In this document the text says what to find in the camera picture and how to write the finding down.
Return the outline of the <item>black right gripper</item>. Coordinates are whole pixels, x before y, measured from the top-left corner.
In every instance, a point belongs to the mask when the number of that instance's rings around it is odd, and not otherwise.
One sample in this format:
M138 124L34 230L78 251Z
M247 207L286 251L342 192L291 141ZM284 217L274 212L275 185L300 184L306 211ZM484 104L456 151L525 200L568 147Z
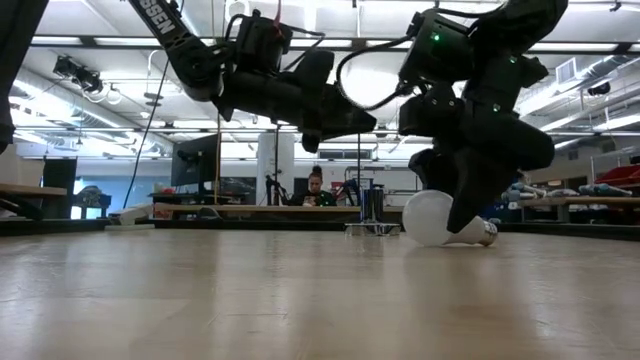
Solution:
M546 168L555 156L548 134L514 113L483 106L463 106L458 127L433 138L434 150L415 153L408 167L424 190L452 191L453 173L458 171L447 221L451 233L459 233L492 205L513 183L516 169Z

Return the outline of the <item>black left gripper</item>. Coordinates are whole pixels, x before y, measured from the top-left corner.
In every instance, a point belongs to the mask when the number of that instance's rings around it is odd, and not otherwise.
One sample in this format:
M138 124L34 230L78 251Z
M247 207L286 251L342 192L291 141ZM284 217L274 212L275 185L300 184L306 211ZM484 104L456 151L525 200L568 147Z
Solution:
M235 72L213 104L227 121L240 110L296 126L308 153L316 153L321 140L368 133L377 125L374 116L353 106L333 85L304 87L291 75Z

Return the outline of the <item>white frosted lightbulb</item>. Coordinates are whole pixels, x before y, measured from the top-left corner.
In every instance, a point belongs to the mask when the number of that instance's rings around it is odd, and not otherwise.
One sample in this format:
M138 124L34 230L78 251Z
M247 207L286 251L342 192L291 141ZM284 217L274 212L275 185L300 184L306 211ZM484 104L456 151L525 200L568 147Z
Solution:
M402 222L407 235L417 243L428 246L454 244L491 246L498 239L494 223L476 216L460 232L447 230L447 220L453 198L437 190L423 190L405 204Z

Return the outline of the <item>chrome lamp socket base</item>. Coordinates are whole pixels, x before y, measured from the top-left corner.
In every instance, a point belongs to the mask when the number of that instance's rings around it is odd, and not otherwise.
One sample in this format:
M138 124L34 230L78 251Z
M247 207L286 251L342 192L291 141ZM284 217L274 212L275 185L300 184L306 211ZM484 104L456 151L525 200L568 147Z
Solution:
M345 234L349 236L388 237L396 236L401 231L398 223L385 222L384 190L372 187L361 192L360 221L346 223Z

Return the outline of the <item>white building column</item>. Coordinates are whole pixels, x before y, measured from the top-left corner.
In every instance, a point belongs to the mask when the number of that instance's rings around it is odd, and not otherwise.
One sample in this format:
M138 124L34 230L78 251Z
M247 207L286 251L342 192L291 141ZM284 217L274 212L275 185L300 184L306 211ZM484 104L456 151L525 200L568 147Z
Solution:
M295 135L263 133L258 137L256 204L266 204L266 176L286 190L294 185Z

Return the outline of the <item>person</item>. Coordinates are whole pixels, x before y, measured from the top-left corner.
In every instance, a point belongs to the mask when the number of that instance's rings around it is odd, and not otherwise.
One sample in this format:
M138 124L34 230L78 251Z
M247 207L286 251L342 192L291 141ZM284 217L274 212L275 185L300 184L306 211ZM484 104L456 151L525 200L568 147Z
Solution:
M323 188L323 172L319 165L312 168L308 176L308 189L305 193L295 194L289 200L291 206L330 207L336 205L331 192Z

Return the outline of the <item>wooden bench with clutter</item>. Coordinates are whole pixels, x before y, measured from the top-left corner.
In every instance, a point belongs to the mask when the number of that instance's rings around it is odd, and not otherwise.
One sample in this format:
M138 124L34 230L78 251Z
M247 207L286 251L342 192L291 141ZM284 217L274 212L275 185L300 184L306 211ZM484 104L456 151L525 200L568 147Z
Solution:
M619 208L625 211L640 210L640 197L598 197L598 196L572 196L572 197L544 197L537 199L519 200L517 204L522 210L522 219L526 219L528 208L549 207L556 212L560 222L570 221L571 205L604 205L609 208Z

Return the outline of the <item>black computer monitor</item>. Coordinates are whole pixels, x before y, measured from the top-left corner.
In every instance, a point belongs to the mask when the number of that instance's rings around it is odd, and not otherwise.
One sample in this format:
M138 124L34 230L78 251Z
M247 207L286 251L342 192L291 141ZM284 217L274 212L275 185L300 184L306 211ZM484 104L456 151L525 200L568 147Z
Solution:
M173 147L171 185L196 185L197 194L209 194L206 182L214 182L218 175L218 142L220 136L206 137L179 143Z

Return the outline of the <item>white ceiling air vent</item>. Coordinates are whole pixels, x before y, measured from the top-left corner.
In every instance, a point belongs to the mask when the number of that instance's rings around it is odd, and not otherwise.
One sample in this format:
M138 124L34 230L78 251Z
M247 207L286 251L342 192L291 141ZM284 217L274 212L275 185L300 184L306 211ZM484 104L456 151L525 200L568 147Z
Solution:
M558 85L567 84L578 79L576 58L572 57L555 68Z

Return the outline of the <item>red storage bin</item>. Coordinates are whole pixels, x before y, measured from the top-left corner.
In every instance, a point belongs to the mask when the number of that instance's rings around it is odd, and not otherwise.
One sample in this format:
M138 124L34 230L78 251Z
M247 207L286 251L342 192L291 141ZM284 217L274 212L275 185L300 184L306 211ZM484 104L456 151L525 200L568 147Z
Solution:
M607 184L619 188L640 187L640 165L614 168L595 180L596 184Z

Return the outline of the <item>white power strip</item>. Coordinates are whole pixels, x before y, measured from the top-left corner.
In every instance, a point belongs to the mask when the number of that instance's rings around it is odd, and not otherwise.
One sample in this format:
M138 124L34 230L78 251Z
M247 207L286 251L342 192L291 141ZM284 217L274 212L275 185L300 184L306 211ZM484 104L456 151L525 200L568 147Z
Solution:
M154 229L155 225L149 223L153 215L151 204L139 204L125 209L117 210L108 215L109 223L105 231L134 231Z

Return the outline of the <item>black cabinet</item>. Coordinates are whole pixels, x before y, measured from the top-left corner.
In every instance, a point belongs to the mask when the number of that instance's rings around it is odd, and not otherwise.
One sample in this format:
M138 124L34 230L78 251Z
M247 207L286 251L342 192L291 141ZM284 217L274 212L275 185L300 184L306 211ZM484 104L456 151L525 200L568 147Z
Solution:
M47 158L45 160L43 185L64 190L62 195L47 197L43 200L42 209L46 219L71 218L76 168L76 159Z

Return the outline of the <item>wooden side table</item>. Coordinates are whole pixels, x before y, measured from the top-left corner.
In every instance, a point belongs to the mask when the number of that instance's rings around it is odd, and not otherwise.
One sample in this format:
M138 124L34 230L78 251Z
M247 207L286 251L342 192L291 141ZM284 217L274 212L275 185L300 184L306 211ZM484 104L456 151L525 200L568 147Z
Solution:
M64 188L0 183L0 210L34 221L68 219L70 196Z

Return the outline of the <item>black table edge rail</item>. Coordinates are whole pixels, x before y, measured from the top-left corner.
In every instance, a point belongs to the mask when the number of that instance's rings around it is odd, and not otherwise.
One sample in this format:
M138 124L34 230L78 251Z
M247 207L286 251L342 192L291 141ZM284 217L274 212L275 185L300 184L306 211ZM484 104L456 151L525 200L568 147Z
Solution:
M0 237L43 235L102 231L110 222L106 219L18 220L0 221ZM215 229L215 230L261 230L261 231L342 231L346 226L337 222L266 222L266 221L221 221L221 220L146 220L159 229ZM551 236L584 237L593 239L640 242L640 226L560 224L560 223L506 223L497 229L505 233L529 233Z

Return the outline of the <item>dark overhead frame bar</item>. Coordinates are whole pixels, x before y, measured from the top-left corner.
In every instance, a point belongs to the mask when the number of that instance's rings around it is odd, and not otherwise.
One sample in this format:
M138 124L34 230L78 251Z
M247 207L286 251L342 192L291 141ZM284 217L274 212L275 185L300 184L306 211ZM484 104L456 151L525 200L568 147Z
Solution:
M330 51L351 52L361 48L377 46L389 39L377 38L327 38L318 47ZM153 37L127 36L55 36L36 35L32 47L43 48L87 48L116 50L156 50L159 42ZM640 56L640 42L577 42L542 41L528 51L532 55L632 55Z

